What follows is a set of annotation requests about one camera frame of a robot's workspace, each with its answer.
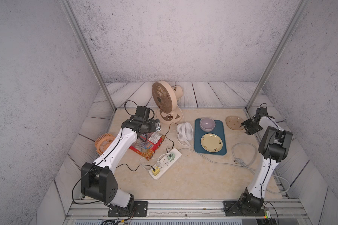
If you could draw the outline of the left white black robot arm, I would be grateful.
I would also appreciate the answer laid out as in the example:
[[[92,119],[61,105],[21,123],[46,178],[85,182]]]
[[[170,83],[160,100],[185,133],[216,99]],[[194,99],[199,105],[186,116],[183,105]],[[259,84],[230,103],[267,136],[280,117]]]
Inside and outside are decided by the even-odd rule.
[[[126,120],[112,144],[93,163],[85,163],[81,168],[81,193],[103,203],[126,208],[131,195],[119,189],[115,170],[129,147],[142,134],[161,130],[160,121]]]

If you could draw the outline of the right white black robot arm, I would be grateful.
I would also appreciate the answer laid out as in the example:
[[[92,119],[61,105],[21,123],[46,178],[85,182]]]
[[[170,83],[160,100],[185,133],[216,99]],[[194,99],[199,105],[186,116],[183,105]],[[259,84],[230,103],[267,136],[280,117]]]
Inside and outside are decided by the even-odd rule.
[[[265,193],[269,180],[279,165],[286,159],[293,134],[281,128],[275,119],[267,115],[258,115],[242,123],[249,135],[264,130],[258,152],[261,163],[256,169],[254,180],[241,194],[239,209],[246,213],[259,213],[264,204]]]

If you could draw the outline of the red snack bag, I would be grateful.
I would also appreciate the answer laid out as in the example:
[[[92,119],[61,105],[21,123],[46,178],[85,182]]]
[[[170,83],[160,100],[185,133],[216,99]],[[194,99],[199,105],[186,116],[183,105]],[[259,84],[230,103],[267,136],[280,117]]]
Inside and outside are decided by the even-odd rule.
[[[149,161],[165,140],[165,136],[158,132],[153,132],[147,134],[147,140],[145,142],[142,141],[141,138],[142,136],[140,136],[129,149]]]

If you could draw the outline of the brown glass plate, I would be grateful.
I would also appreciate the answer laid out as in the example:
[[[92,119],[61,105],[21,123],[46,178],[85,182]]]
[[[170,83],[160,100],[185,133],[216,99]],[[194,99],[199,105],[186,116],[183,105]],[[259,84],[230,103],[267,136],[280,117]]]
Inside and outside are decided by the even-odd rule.
[[[244,127],[241,125],[244,120],[241,117],[238,116],[228,116],[225,119],[227,127],[229,127],[232,130],[243,130]]]

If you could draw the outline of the green plug adapter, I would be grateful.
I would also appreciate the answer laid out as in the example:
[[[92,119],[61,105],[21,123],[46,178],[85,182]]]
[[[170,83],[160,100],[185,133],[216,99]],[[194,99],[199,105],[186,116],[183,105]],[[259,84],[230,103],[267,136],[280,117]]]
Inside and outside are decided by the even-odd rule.
[[[175,159],[175,154],[169,153],[167,159],[168,159],[169,162],[173,161]]]

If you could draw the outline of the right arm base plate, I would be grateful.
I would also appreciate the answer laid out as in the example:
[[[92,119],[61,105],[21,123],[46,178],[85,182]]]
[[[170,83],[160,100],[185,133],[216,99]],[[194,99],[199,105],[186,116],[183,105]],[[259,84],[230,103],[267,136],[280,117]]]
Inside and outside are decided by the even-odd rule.
[[[227,217],[264,217],[265,210],[261,208],[253,208],[247,204],[240,204],[240,201],[223,201],[224,213]]]

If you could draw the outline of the teal tray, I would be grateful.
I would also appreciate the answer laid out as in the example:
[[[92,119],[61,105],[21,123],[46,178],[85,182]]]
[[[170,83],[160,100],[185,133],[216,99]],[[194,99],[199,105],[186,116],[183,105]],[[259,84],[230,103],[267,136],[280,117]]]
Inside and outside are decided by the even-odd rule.
[[[201,119],[195,120],[195,152],[219,156],[226,155],[227,149],[223,123],[219,120],[214,120],[216,123],[215,128],[210,132],[205,132],[200,128],[200,120]]]

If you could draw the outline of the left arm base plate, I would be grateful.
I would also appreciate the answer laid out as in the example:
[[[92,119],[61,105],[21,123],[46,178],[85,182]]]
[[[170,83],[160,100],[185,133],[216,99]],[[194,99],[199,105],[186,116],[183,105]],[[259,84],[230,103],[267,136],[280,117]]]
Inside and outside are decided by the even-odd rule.
[[[111,204],[108,217],[146,217],[147,210],[148,201],[131,201],[125,208]]]

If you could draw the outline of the small white fan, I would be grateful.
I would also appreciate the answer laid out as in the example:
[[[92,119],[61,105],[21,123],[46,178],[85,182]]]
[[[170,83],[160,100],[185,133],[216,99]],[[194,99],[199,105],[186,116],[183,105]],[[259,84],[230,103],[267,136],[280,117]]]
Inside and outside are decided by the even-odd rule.
[[[185,122],[177,126],[177,140],[181,145],[191,146],[190,141],[193,139],[194,131],[190,123]]]

